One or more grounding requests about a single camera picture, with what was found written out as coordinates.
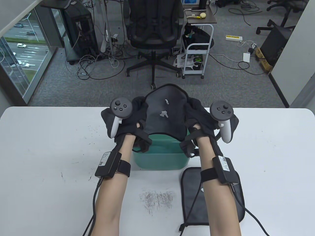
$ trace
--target vr controller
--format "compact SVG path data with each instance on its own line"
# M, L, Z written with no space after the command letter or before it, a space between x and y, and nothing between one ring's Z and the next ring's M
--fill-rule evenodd
M210 106L210 114L213 119L218 121L220 127L219 136L221 135L223 142L231 142L233 134L230 119L234 115L232 106L225 101L214 102Z
M111 102L110 109L115 115L111 138L115 138L119 124L122 123L123 119L130 117L132 114L132 103L124 97L115 98Z

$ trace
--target gray carpet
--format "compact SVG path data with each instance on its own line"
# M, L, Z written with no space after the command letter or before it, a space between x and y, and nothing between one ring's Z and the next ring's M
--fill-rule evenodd
M263 12L245 16L247 25L241 15L233 15L228 8L239 8L237 5L230 5L225 8L218 8L215 15L218 23L214 25L213 39L214 47L210 53L225 54L233 60L242 60L243 52L248 46L237 47L237 43L226 41L225 35L242 36L243 40L252 40L261 46L268 31L262 31L256 35L256 27L266 26L268 19L280 24L285 13L284 8L273 8L266 11L268 4L265 0L254 1ZM116 2L109 2L109 23L111 32L119 33L118 40L122 42L122 23L120 5ZM300 13L291 13L286 25L295 25ZM236 62L229 61L222 56L214 56L219 62L233 68L238 68ZM126 60L125 69L138 63L137 59ZM131 77L125 76L125 69L119 75L106 80L86 80L76 78L77 66L67 64L70 73L65 66L64 49L58 49L48 69L43 75L30 106L109 106L110 101L117 96L125 96L132 99L136 96L146 95L151 91L151 69L149 67L132 71ZM108 60L96 63L92 73L94 78L104 78L116 74L122 69L123 62L118 68L113 69ZM251 57L251 73L260 74L263 72L254 57ZM156 85L174 83L187 91L189 96L200 99L202 104L209 107L212 102L226 100L234 107L284 107L276 90L266 74L251 75L242 70L232 70L217 63L209 57L204 79L197 75L187 75L186 79L176 78L173 71L156 69Z

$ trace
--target black glove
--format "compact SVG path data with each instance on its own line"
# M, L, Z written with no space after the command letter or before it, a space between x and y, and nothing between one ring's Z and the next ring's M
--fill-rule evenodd
M149 139L148 134L143 131L146 125L146 111L148 104L145 102L144 97L136 97L132 100L132 114L130 117L123 119L119 124L118 130L115 136L115 143L120 144L126 134L130 133L136 136L134 147L140 147L141 152L146 152L149 146L152 144L152 140ZM110 108L106 108L101 112L101 116L106 124L107 135L111 137L111 131L115 115Z
M193 143L198 146L196 138L202 136L208 136L215 154L223 156L215 138L214 130L218 129L218 121L213 119L211 114L201 105L201 102L195 98L189 98L185 108L185 125L188 128L190 134L185 138L185 141L181 144L182 149L186 149L186 152L198 155L198 150L192 151L192 146L189 143L193 140ZM201 129L197 130L193 126L199 124Z

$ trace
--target black chair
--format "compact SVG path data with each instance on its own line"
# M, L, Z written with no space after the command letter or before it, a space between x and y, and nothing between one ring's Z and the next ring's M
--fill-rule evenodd
M281 25L279 25L280 27L284 27L285 23L288 20L290 12L293 11L294 13L297 13L300 11L304 11L304 9L308 3L308 0L269 0L267 3L270 4L272 2L275 4L268 7L267 11L270 11L270 9L273 7L284 7L286 9L282 23L281 23ZM269 31L272 30L272 27L270 27L272 25L275 26L277 24L273 20L269 19L269 21L267 23L268 27L257 27L256 34L260 34L261 30L269 30ZM284 28L294 29L295 25L289 26L289 27L284 27Z
M169 58L171 49L181 36L184 24L181 0L124 0L123 17L131 45L139 49L152 50L151 54L139 52L137 58L144 57L146 61L127 68L126 76L130 76L131 70L151 65L152 89L156 89L154 83L156 65L175 70L177 77L181 77L181 68L161 61L162 58ZM158 55L155 50L159 49L169 49L169 52Z

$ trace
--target dark desk surface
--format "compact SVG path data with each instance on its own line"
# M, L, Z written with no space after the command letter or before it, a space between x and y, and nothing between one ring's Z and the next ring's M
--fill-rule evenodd
M197 7L198 5L184 5L184 9L190 9L192 7ZM186 17L190 16L192 14L195 14L196 16L199 16L200 13L204 11L185 11ZM196 18L187 18L187 21L189 24L215 24L217 23L211 8L209 5L206 5L206 11L204 12L207 16L204 19L196 19Z

